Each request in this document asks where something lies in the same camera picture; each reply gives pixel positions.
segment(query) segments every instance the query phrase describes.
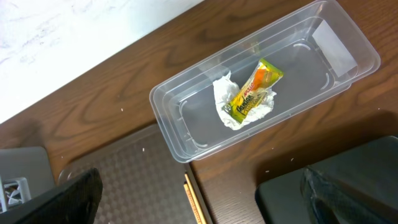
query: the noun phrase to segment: label on container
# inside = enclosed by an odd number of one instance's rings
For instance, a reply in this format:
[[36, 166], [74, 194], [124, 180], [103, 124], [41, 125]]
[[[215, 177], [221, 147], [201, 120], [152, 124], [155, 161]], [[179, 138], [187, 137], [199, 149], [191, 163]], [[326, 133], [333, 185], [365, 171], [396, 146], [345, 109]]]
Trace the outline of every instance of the label on container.
[[321, 22], [312, 37], [338, 77], [357, 66], [353, 56], [326, 21]]

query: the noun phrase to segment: pencil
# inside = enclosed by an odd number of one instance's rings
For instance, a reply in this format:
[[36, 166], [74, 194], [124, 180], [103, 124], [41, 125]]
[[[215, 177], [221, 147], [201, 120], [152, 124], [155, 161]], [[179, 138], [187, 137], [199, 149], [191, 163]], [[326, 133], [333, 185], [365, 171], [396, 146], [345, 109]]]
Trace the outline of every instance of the pencil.
[[185, 193], [187, 193], [189, 203], [191, 204], [193, 214], [194, 214], [195, 218], [197, 219], [197, 223], [202, 224], [202, 222], [200, 221], [199, 213], [198, 213], [197, 207], [195, 205], [195, 202], [193, 202], [191, 191], [189, 191], [188, 184], [184, 184], [184, 189], [185, 189]]
[[202, 222], [203, 224], [207, 224], [207, 222], [206, 222], [206, 220], [205, 220], [205, 216], [203, 215], [203, 212], [202, 212], [202, 210], [201, 210], [201, 208], [200, 208], [200, 204], [199, 204], [199, 202], [198, 202], [197, 195], [196, 195], [195, 192], [193, 191], [192, 184], [191, 184], [191, 181], [189, 180], [188, 174], [185, 174], [185, 179], [187, 180], [187, 184], [188, 184], [188, 187], [189, 187], [189, 191], [191, 192], [193, 202], [195, 203], [196, 208], [197, 208], [197, 210], [198, 210], [200, 220], [201, 220], [201, 222]]

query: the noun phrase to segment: white marble surface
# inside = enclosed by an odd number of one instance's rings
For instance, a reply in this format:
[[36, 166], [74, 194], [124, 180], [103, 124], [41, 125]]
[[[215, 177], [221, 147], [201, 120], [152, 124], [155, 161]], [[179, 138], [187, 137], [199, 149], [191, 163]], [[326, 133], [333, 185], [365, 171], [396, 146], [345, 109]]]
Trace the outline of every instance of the white marble surface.
[[0, 0], [0, 123], [202, 0]]

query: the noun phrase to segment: clear plastic container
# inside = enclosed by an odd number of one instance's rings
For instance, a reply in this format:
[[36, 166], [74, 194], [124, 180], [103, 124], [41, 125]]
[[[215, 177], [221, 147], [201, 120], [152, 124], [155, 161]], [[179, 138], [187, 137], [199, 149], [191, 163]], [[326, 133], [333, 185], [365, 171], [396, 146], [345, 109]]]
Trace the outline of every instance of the clear plastic container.
[[[224, 126], [213, 81], [231, 71], [242, 87], [265, 58], [285, 75], [272, 112], [240, 130]], [[380, 56], [334, 0], [315, 1], [157, 85], [150, 102], [174, 158], [202, 159], [347, 90]]]

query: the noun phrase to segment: black object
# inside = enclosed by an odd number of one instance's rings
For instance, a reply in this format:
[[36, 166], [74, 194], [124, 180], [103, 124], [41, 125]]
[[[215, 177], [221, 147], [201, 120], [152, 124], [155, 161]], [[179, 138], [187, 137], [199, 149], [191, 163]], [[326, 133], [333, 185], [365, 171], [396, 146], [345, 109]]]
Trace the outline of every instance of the black object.
[[98, 170], [90, 169], [65, 184], [0, 214], [0, 223], [92, 224], [101, 200], [102, 188]]
[[301, 192], [312, 223], [339, 223], [337, 213], [349, 223], [392, 224], [333, 179], [310, 167], [304, 168]]
[[[322, 174], [322, 179], [317, 178], [319, 181], [327, 180], [328, 187], [335, 187], [331, 189], [323, 186], [324, 193], [332, 193], [327, 197], [323, 196], [323, 200], [317, 200], [316, 212], [325, 212], [323, 215], [327, 217], [335, 215], [339, 223], [366, 223], [359, 222], [359, 217], [351, 219], [346, 216], [369, 215], [371, 211], [382, 217], [382, 221], [398, 223], [398, 138], [387, 136], [371, 141], [312, 164], [311, 168], [315, 173]], [[308, 169], [295, 170], [258, 186], [256, 202], [267, 224], [314, 222], [311, 218], [313, 212], [309, 213], [307, 209], [308, 195], [303, 198], [303, 187], [300, 188], [306, 170]], [[357, 208], [361, 207], [363, 210], [348, 210], [348, 207], [342, 207], [342, 200], [356, 203]], [[336, 222], [333, 218], [327, 218], [327, 221]]]

